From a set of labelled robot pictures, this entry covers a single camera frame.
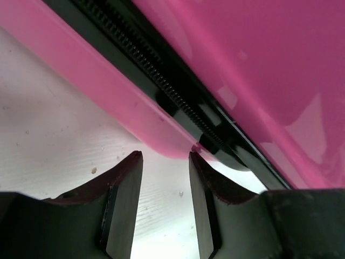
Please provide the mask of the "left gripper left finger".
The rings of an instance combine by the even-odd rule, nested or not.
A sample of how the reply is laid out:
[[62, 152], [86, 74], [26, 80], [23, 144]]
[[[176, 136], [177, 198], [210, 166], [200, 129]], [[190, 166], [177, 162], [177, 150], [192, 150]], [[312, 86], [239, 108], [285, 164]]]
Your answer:
[[1, 258], [130, 258], [142, 172], [134, 151], [54, 199], [1, 192]]

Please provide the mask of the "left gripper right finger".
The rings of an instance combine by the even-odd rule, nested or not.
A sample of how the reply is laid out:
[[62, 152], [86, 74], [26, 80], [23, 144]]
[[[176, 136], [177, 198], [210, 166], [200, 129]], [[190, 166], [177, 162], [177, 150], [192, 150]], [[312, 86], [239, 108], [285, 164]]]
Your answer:
[[201, 258], [344, 258], [344, 190], [256, 194], [189, 154]]

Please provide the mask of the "pink hard-shell suitcase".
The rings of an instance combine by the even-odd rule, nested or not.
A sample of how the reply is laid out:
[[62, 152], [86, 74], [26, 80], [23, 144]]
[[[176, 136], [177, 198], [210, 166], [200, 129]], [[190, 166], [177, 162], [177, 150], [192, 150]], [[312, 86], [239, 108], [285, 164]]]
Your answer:
[[165, 156], [344, 187], [344, 1], [1, 1], [1, 28]]

